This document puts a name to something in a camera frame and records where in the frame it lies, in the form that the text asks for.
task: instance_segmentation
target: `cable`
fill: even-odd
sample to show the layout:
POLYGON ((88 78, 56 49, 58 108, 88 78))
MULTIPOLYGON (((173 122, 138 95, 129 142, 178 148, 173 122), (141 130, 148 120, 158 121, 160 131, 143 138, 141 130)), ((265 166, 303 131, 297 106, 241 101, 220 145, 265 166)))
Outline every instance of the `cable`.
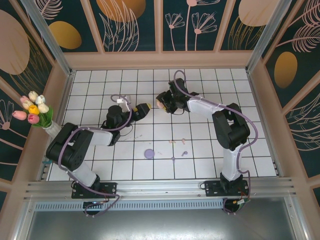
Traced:
POLYGON ((76 176, 74 176, 73 173, 72 173, 70 170, 68 170, 66 167, 62 166, 62 165, 61 165, 61 161, 62 161, 62 157, 63 157, 63 154, 64 154, 64 152, 65 152, 65 150, 66 150, 66 147, 67 147, 68 143, 70 142, 70 140, 73 138, 73 136, 74 136, 77 132, 79 132, 79 131, 81 131, 81 130, 100 130, 100 131, 105 131, 105 132, 118 131, 118 130, 123 129, 123 128, 129 123, 129 121, 130 121, 130 119, 131 119, 131 117, 132 117, 132 112, 133 112, 133 109, 132 109, 129 101, 128 101, 124 96, 122 96, 122 95, 120 95, 120 94, 113 94, 113 95, 111 95, 110 98, 111 98, 111 100, 112 100, 113 102, 115 102, 115 103, 116 103, 117 101, 114 100, 113 97, 120 97, 120 98, 122 98, 123 100, 125 100, 125 101, 128 103, 128 106, 130 107, 130 110, 131 110, 131 111, 130 111, 130 113, 129 113, 129 117, 128 117, 127 121, 126 121, 122 126, 119 126, 119 127, 113 128, 113 129, 104 129, 104 128, 87 127, 87 126, 83 126, 83 127, 77 128, 76 130, 74 130, 74 131, 70 134, 70 136, 69 136, 69 137, 67 138, 67 140, 65 141, 64 145, 62 146, 61 152, 60 152, 60 154, 59 154, 59 158, 58 158, 58 167, 59 167, 61 170, 66 171, 66 173, 68 174, 68 176, 69 176, 70 178, 72 178, 73 180, 75 180, 76 183, 80 184, 84 189, 86 189, 86 190, 88 190, 88 191, 90 191, 90 192, 92 192, 92 193, 94 193, 94 194, 102 195, 102 196, 104 196, 104 197, 117 197, 117 198, 115 199, 115 201, 110 204, 110 206, 108 206, 105 210, 100 211, 100 212, 98 212, 98 213, 95 214, 95 215, 89 215, 89 214, 87 213, 87 209, 88 209, 89 207, 91 207, 91 206, 101 205, 101 203, 95 203, 95 204, 90 204, 90 205, 88 205, 88 206, 84 209, 84 213, 86 214, 87 217, 91 216, 92 218, 94 218, 95 216, 96 216, 96 217, 97 217, 97 216, 100 216, 100 215, 104 214, 106 211, 108 211, 110 208, 112 208, 112 207, 116 204, 116 202, 119 201, 120 195, 119 195, 119 194, 110 194, 110 193, 99 192, 99 191, 95 191, 95 190, 89 188, 88 186, 84 185, 81 181, 79 181, 79 179, 78 179, 76 176))
MULTIPOLYGON (((181 71, 181 70, 177 70, 177 71, 174 73, 174 75, 173 75, 174 85, 176 86, 176 88, 177 88, 181 93, 183 93, 184 95, 186 95, 186 96, 188 96, 188 97, 190 97, 190 98, 198 99, 198 100, 200 100, 200 101, 204 101, 205 103, 211 104, 211 105, 213 105, 213 106, 215 106, 215 107, 222 108, 222 109, 226 109, 226 110, 228 110, 228 111, 230 111, 230 112, 233 112, 233 113, 235 113, 235 114, 238 114, 239 116, 243 117, 245 120, 247 120, 247 121, 252 125, 252 127, 253 127, 253 129, 254 129, 254 132, 255 132, 255 138, 254 138, 254 140, 253 140, 252 142, 249 142, 247 145, 242 146, 242 147, 239 149, 239 152, 238 152, 238 154, 237 154, 237 156, 236 156, 236 169, 237 169, 237 171, 238 171, 239 173, 241 173, 241 174, 248 174, 248 189, 249 189, 248 197, 249 197, 249 196, 250 196, 250 193, 251 193, 250 171, 249 171, 249 170, 247 170, 247 171, 241 171, 241 170, 240 170, 239 159, 240 159, 240 155, 241 155, 242 150, 245 149, 245 148, 247 148, 247 147, 249 147, 249 146, 251 146, 252 144, 254 144, 254 143, 258 140, 258 129, 257 129, 257 127, 255 126, 255 124, 254 124, 247 116, 243 115, 241 112, 239 112, 239 111, 237 111, 237 110, 234 110, 234 109, 232 109, 232 108, 230 108, 230 107, 227 107, 227 106, 225 106, 225 105, 222 105, 222 104, 218 104, 218 103, 209 101, 209 100, 207 100, 207 99, 205 99, 205 98, 203 98, 203 97, 201 97, 201 96, 192 96, 191 94, 183 91, 183 90, 179 87, 179 85, 177 84, 176 75, 177 75, 178 72, 181 72, 181 73, 183 74, 184 81, 186 81, 186 74, 185 74, 183 71, 181 71)), ((223 200, 223 209, 222 209, 222 210, 223 210, 225 213, 228 213, 228 212, 230 213, 231 211, 225 208, 226 201, 227 201, 227 198, 225 198, 225 200, 223 200)))

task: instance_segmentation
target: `white tile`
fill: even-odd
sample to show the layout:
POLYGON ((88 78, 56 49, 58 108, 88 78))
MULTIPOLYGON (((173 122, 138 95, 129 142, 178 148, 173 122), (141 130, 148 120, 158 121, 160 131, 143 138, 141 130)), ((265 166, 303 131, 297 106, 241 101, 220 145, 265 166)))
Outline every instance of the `white tile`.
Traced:
POLYGON ((194 160, 197 179, 216 178, 215 161, 213 158, 196 158, 194 160))
POLYGON ((131 180, 133 160, 114 160, 111 180, 131 180))
POLYGON ((65 112, 63 124, 72 123, 79 125, 81 123, 83 112, 83 110, 67 110, 65 112))
POLYGON ((74 82, 75 83, 88 83, 90 80, 91 71, 76 71, 74 82))
POLYGON ((189 93, 195 92, 202 94, 204 92, 201 81, 186 81, 186 88, 189 93))
POLYGON ((251 93, 251 88, 248 80, 234 81, 234 85, 237 93, 251 93))
POLYGON ((222 103, 220 93, 205 93, 204 98, 216 104, 222 103))
POLYGON ((237 104, 239 105, 238 97, 236 93, 221 93, 222 103, 225 105, 237 104))
POLYGON ((252 93, 238 93, 239 103, 241 107, 255 107, 256 103, 252 93))
POLYGON ((172 143, 169 141, 154 141, 154 158, 171 159, 173 157, 172 143))
POLYGON ((267 140, 265 138, 258 139, 253 145, 251 145, 251 149, 254 157, 270 156, 267 140))
POLYGON ((172 124, 173 140, 181 141, 182 139, 191 140, 190 124, 172 124))
POLYGON ((202 80, 217 80, 216 71, 214 69, 200 69, 202 80))
POLYGON ((153 149, 153 148, 154 148, 154 143, 152 141, 135 141, 134 142, 134 159, 146 159, 145 151, 147 149, 153 149))
POLYGON ((137 82, 122 82, 120 94, 136 95, 137 94, 137 82))
POLYGON ((276 176, 274 163, 271 157, 255 157, 254 163, 259 177, 276 176))
POLYGON ((154 71, 152 69, 138 70, 138 81, 153 81, 154 71))
POLYGON ((93 160, 94 154, 95 154, 95 146, 90 145, 85 153, 84 160, 93 160))
POLYGON ((100 110, 84 110, 82 116, 82 125, 97 125, 99 124, 100 110))
POLYGON ((132 124, 121 129, 119 141, 133 141, 135 139, 135 128, 136 125, 132 124))
POLYGON ((154 81, 169 81, 168 69, 155 69, 153 70, 154 81))
POLYGON ((154 107, 154 95, 153 94, 143 94, 136 96, 136 104, 150 104, 151 108, 154 107))
POLYGON ((137 124, 135 125, 134 139, 136 141, 152 141, 154 139, 153 124, 137 124))
POLYGON ((202 86, 205 94, 220 93, 218 81, 203 81, 202 86))
POLYGON ((244 68, 232 68, 231 73, 234 80, 248 79, 246 70, 244 68))
POLYGON ((154 140, 172 140, 171 124, 154 124, 154 140))
POLYGON ((108 70, 106 72, 107 82, 121 82, 122 70, 108 70))
POLYGON ((94 160, 112 160, 114 159, 115 146, 96 145, 94 151, 94 160))
POLYGON ((154 161, 134 160, 133 161, 133 180, 146 180, 154 178, 154 161))
POLYGON ((133 141, 118 141, 114 145, 115 160, 133 159, 134 157, 134 142, 133 141))
POLYGON ((84 109, 101 109, 102 95, 86 96, 84 109))
POLYGON ((242 114, 253 122, 260 122, 260 117, 256 107, 241 107, 242 114))
POLYGON ((153 123, 154 123, 154 110, 153 109, 150 109, 150 111, 148 112, 148 114, 144 118, 135 122, 136 125, 153 124, 153 123))
POLYGON ((171 114, 167 113, 163 109, 155 108, 154 112, 154 123, 155 124, 170 124, 171 114))
POLYGON ((105 83, 104 82, 91 82, 89 83, 87 95, 103 95, 105 83))
POLYGON ((103 82, 104 83, 106 81, 106 75, 107 75, 106 70, 92 71, 91 77, 90 77, 90 82, 103 82))
POLYGON ((236 88, 234 85, 234 81, 218 81, 219 89, 221 93, 235 93, 236 88))
POLYGON ((154 82, 153 81, 138 82, 137 94, 154 94, 154 82))
POLYGON ((210 139, 208 123, 191 123, 191 137, 192 140, 210 139))
POLYGON ((169 90, 168 81, 155 81, 153 84, 154 94, 161 94, 169 90))
MULTIPOLYGON (((175 72, 177 70, 181 70, 182 72, 184 72, 185 70, 184 69, 169 69, 169 74, 170 74, 170 80, 172 81, 174 79, 174 76, 175 76, 175 72)), ((182 78, 182 79, 185 79, 184 75, 182 74, 182 72, 178 72, 175 76, 176 79, 178 78, 182 78)))
POLYGON ((175 141, 173 143, 173 152, 176 159, 192 159, 194 157, 192 141, 186 140, 184 144, 181 140, 175 141))
POLYGON ((224 148, 220 145, 218 140, 212 140, 212 150, 213 156, 215 158, 223 158, 224 157, 224 148))
POLYGON ((200 69, 185 69, 184 72, 187 81, 201 80, 200 69))
POLYGON ((176 111, 175 114, 172 114, 172 123, 174 123, 174 124, 190 123, 188 112, 185 111, 184 114, 178 115, 178 114, 181 114, 181 112, 176 111))
POLYGON ((228 68, 218 68, 215 72, 218 80, 232 80, 231 71, 228 68))
POLYGON ((74 83, 70 95, 87 95, 89 83, 74 83))
POLYGON ((135 82, 138 80, 138 70, 123 70, 122 82, 135 82))
POLYGON ((154 179, 174 179, 174 164, 171 159, 154 161, 154 179))
POLYGON ((111 180, 112 161, 93 161, 92 171, 100 177, 101 181, 111 180))
POLYGON ((104 95, 119 94, 120 86, 121 86, 120 82, 106 82, 103 94, 104 95))
MULTIPOLYGON (((264 133, 264 129, 262 127, 261 122, 254 122, 255 127, 258 130, 258 138, 259 139, 264 139, 265 138, 265 133, 264 133)), ((254 130, 254 128, 252 127, 252 125, 250 123, 248 123, 249 129, 250 129, 250 135, 249 135, 249 139, 254 139, 256 137, 256 132, 254 130)))
POLYGON ((69 176, 66 171, 61 170, 57 164, 52 163, 49 181, 68 181, 69 176))
POLYGON ((192 144, 195 158, 213 158, 210 140, 193 140, 192 144))
POLYGON ((67 110, 84 109, 86 96, 70 96, 67 110))
POLYGON ((194 179, 195 165, 193 159, 176 159, 174 161, 175 179, 194 179))
POLYGON ((200 115, 199 113, 193 113, 190 112, 190 123, 207 123, 208 122, 208 118, 206 118, 203 115, 200 115))

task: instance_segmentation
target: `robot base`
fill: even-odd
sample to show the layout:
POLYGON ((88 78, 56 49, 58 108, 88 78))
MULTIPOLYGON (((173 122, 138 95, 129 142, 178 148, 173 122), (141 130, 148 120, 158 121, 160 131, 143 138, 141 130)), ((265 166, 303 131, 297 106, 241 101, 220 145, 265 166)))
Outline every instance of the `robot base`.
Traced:
POLYGON ((240 197, 241 192, 249 194, 248 182, 243 180, 242 174, 234 181, 228 181, 220 174, 220 180, 205 181, 204 189, 207 197, 240 197))
MULTIPOLYGON (((101 193, 106 194, 116 194, 117 193, 117 183, 116 182, 101 182, 99 189, 97 190, 101 193)), ((74 183, 72 187, 72 199, 103 199, 104 196, 100 194, 93 193, 83 188, 80 184, 74 183)))

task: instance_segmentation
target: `tulip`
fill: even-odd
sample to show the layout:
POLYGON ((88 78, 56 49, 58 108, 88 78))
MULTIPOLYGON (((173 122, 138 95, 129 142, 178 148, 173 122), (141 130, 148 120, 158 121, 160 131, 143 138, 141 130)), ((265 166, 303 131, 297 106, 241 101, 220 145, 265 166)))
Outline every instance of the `tulip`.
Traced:
POLYGON ((29 113, 30 113, 30 114, 38 115, 40 112, 39 112, 39 109, 37 108, 36 105, 31 105, 31 106, 29 107, 29 113))
POLYGON ((23 104, 25 101, 30 101, 30 99, 27 96, 20 97, 20 102, 23 104))
POLYGON ((21 121, 25 120, 27 118, 27 114, 24 112, 24 111, 14 111, 12 113, 12 116, 15 118, 15 119, 19 119, 21 121))
POLYGON ((49 107, 44 103, 38 105, 39 112, 42 114, 46 114, 49 111, 49 107))
POLYGON ((45 104, 46 103, 46 99, 45 96, 40 95, 36 98, 35 100, 35 104, 39 105, 39 104, 45 104))
POLYGON ((25 110, 29 110, 30 106, 33 105, 33 102, 30 101, 30 100, 25 100, 23 103, 22 103, 22 106, 25 110))
POLYGON ((28 115, 28 122, 30 124, 37 124, 40 121, 40 117, 35 114, 29 114, 28 115))
POLYGON ((32 101, 32 102, 36 102, 37 100, 37 97, 38 97, 38 94, 35 92, 35 91, 31 91, 29 92, 29 99, 32 101))

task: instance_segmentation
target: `yellow tulip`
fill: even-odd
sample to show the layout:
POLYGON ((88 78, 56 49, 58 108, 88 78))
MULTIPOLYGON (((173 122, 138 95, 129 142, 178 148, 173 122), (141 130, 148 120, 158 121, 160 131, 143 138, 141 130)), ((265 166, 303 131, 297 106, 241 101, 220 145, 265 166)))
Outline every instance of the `yellow tulip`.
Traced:
POLYGON ((38 115, 40 113, 39 109, 37 108, 36 105, 31 105, 29 107, 29 113, 30 114, 35 114, 35 115, 38 115))

